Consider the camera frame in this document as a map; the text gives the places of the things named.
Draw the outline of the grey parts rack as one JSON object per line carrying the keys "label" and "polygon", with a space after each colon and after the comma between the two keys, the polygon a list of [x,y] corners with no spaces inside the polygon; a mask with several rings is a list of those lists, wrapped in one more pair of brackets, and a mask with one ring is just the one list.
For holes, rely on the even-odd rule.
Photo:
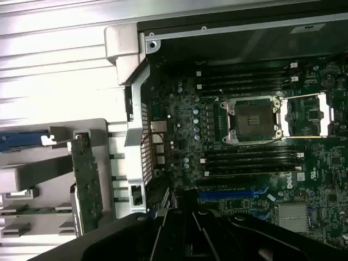
{"label": "grey parts rack", "polygon": [[[0,127],[0,131],[48,130],[56,140],[70,140],[73,132],[88,132],[98,165],[103,202],[98,228],[113,221],[113,189],[109,159],[108,127],[104,119]],[[73,163],[67,144],[27,147],[0,153],[0,237],[72,235],[73,214],[16,215],[22,208],[72,210],[70,187]]]}

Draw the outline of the CPU socket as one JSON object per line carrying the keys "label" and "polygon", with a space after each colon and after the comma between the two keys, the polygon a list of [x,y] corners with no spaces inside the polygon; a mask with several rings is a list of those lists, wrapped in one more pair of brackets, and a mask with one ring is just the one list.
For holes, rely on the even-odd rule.
{"label": "CPU socket", "polygon": [[234,146],[281,140],[281,99],[277,96],[236,97],[220,103],[226,120],[222,142]]}

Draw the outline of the silver chipset heatsink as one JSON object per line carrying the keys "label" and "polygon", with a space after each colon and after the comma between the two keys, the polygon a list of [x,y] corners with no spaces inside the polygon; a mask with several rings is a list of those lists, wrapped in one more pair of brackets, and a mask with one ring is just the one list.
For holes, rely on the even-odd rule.
{"label": "silver chipset heatsink", "polygon": [[295,233],[308,232],[309,219],[306,204],[304,202],[279,204],[278,225]]}

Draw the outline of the hard disk blue carrier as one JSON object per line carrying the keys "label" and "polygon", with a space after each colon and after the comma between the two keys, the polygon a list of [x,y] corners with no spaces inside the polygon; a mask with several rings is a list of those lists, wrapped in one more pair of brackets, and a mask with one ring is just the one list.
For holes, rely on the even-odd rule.
{"label": "hard disk blue carrier", "polygon": [[41,146],[41,137],[48,135],[48,130],[0,131],[0,153],[20,148]]}

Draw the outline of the green motherboard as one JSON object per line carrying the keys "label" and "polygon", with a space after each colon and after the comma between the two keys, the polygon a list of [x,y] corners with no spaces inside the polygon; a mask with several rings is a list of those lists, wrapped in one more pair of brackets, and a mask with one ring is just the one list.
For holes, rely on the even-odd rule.
{"label": "green motherboard", "polygon": [[[150,215],[175,208],[177,189],[247,192],[257,198],[200,199],[223,216],[244,213],[278,225],[281,203],[304,202],[309,231],[299,233],[348,249],[348,55],[327,61],[269,60],[211,65],[160,59],[143,85],[141,142]],[[236,97],[293,97],[324,92],[333,108],[330,136],[282,138],[259,145],[222,142],[220,103]],[[205,177],[205,170],[302,167],[302,171]]]}

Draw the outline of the blue expansion slot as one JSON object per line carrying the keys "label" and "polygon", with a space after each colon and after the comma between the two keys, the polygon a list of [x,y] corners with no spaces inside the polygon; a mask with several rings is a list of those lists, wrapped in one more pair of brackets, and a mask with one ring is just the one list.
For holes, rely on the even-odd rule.
{"label": "blue expansion slot", "polygon": [[258,195],[251,191],[247,192],[200,192],[198,194],[200,199],[226,199],[226,198],[257,198]]}

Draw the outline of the dark RAM stick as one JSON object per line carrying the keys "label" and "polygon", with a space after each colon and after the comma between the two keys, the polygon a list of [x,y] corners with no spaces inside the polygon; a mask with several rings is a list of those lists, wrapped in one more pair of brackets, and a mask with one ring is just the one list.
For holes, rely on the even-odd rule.
{"label": "dark RAM stick", "polygon": [[213,176],[241,176],[241,175],[261,175],[269,173],[281,173],[281,172],[293,172],[293,171],[302,171],[302,167],[297,166],[294,169],[290,168],[265,168],[265,169],[235,169],[235,170],[225,170],[225,169],[216,169],[216,170],[205,170],[205,177]]}

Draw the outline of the metal socket cover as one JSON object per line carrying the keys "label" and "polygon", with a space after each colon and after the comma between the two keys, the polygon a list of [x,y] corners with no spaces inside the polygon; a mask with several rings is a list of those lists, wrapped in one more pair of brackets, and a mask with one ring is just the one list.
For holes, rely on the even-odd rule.
{"label": "metal socket cover", "polygon": [[324,92],[281,97],[277,122],[287,139],[327,138],[333,112]]}

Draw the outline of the open black PC case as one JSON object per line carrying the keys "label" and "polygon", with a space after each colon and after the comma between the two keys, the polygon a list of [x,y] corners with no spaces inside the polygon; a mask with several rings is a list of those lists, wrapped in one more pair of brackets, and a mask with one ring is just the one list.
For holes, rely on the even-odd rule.
{"label": "open black PC case", "polygon": [[129,207],[148,213],[142,87],[151,65],[160,59],[224,65],[342,58],[348,55],[348,0],[287,1],[218,13],[156,16],[107,27],[104,36],[107,59],[125,87]]}

